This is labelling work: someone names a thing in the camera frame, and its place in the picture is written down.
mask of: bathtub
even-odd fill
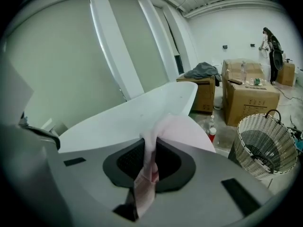
[[[68,129],[59,139],[59,153],[105,147],[139,138],[163,116],[188,115],[197,84],[170,82],[128,102],[92,116]]]

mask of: cardboard box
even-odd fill
[[[294,64],[284,62],[282,70],[278,71],[277,82],[287,86],[293,86]]]
[[[237,126],[245,117],[252,114],[266,114],[278,106],[280,94],[269,83],[266,86],[237,85],[228,79],[241,80],[241,65],[243,59],[224,60],[222,67],[223,111],[225,122]],[[245,60],[246,80],[250,78],[264,79],[259,63]]]
[[[177,81],[191,81],[198,85],[195,101],[191,108],[194,113],[211,115],[214,107],[214,91],[215,80],[214,76],[204,79],[185,78],[181,76]]]

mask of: black pants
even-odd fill
[[[269,61],[270,61],[270,81],[276,81],[276,78],[278,77],[278,70],[275,67],[274,63],[274,51],[271,51],[269,53]]]

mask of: tiled floor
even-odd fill
[[[280,85],[276,83],[276,88],[280,89],[280,100],[278,105],[278,111],[281,113],[282,123],[285,126],[291,127],[290,116],[292,122],[297,126],[298,129],[303,130],[303,101],[300,101],[296,98],[303,99],[303,87],[299,85],[295,85],[295,87],[288,87],[284,85]],[[222,95],[223,89],[220,83],[220,87],[216,87],[215,97],[214,97],[214,105],[217,107],[222,106]],[[217,129],[217,133],[214,139],[214,147],[218,154],[228,157],[229,151],[232,147],[233,140],[236,135],[236,127],[227,126],[223,117],[223,110],[215,110],[213,111],[213,115],[215,117],[215,127]],[[189,115],[192,119],[194,119],[202,128],[205,129],[207,121],[210,116],[193,114]],[[279,176],[274,178],[272,181],[262,181],[264,185],[269,187],[269,190],[276,194],[279,191],[287,188],[293,182],[296,177],[298,170],[300,169],[299,163],[295,167],[293,171],[288,174]]]

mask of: black handle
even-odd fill
[[[270,167],[270,173],[271,174],[273,174],[274,173],[274,170],[275,170],[275,165],[274,165],[274,163],[272,162],[272,160],[271,159],[269,159],[268,157],[265,157],[265,156],[262,156],[262,155],[253,155],[253,156],[251,156],[251,159],[256,159],[256,158],[261,158],[261,159],[264,159],[264,160],[266,160],[266,161],[268,161],[270,164],[271,164],[271,166],[272,167]]]
[[[281,124],[281,114],[280,114],[280,112],[277,110],[277,109],[271,109],[271,110],[269,110],[268,112],[267,112],[267,114],[265,115],[265,118],[267,118],[268,117],[268,115],[269,115],[269,113],[271,112],[271,111],[276,111],[278,114],[279,114],[279,124]]]

